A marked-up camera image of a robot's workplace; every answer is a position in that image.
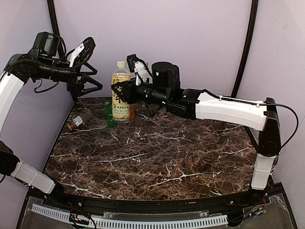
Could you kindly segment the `large yellow tea bottle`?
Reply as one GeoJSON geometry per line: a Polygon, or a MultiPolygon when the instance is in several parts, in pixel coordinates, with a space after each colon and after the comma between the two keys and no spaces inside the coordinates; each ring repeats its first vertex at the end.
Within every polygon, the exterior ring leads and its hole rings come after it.
{"type": "Polygon", "coordinates": [[[121,98],[123,89],[121,82],[130,79],[131,73],[127,69],[127,62],[118,61],[117,69],[112,73],[112,85],[115,85],[115,90],[112,91],[112,117],[117,122],[127,122],[130,117],[130,105],[121,98]]]}

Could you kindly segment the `cream white bottle cap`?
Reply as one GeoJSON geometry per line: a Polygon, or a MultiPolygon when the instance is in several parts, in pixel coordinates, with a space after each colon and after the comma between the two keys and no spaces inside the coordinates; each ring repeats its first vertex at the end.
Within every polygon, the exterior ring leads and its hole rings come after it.
{"type": "Polygon", "coordinates": [[[126,61],[118,61],[117,62],[117,68],[126,68],[127,62],[126,61]]]}

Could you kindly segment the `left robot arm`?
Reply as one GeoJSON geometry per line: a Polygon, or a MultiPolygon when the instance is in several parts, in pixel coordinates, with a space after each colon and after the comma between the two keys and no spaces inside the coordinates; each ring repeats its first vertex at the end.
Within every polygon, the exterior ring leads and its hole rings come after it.
{"type": "MultiPolygon", "coordinates": [[[[96,47],[94,38],[86,38],[79,46],[63,55],[59,45],[64,44],[61,36],[49,32],[37,34],[34,45],[28,53],[13,55],[0,78],[0,125],[5,126],[11,110],[16,112],[23,125],[26,121],[36,130],[38,121],[46,115],[54,120],[60,109],[60,93],[47,95],[47,90],[36,88],[33,94],[26,94],[28,81],[50,80],[54,85],[65,83],[73,101],[100,91],[103,85],[94,79],[97,70],[89,64],[96,47]]],[[[20,182],[22,191],[35,188],[51,194],[61,185],[20,158],[22,153],[34,150],[40,161],[47,162],[54,144],[44,140],[42,135],[27,133],[25,140],[15,140],[14,147],[0,145],[0,172],[20,182]]]]}

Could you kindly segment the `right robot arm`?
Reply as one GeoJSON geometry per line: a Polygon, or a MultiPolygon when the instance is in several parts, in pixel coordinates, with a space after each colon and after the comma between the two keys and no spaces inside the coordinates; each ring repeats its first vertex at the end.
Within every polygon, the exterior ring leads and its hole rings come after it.
{"type": "Polygon", "coordinates": [[[112,91],[123,102],[144,101],[165,107],[181,118],[223,121],[259,131],[251,188],[266,188],[275,159],[284,147],[274,99],[250,101],[215,95],[206,89],[182,89],[179,67],[170,62],[156,62],[150,71],[133,63],[131,71],[135,78],[112,85],[112,91]]]}

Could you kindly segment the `brown coffee glass bottle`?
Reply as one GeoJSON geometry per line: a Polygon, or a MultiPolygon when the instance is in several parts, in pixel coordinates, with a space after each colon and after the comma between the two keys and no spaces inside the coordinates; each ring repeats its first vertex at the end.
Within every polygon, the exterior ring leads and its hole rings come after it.
{"type": "Polygon", "coordinates": [[[91,117],[93,117],[93,113],[90,109],[87,109],[83,114],[76,116],[72,119],[66,126],[69,131],[72,131],[73,129],[76,129],[77,127],[84,124],[86,121],[88,121],[91,117]]]}

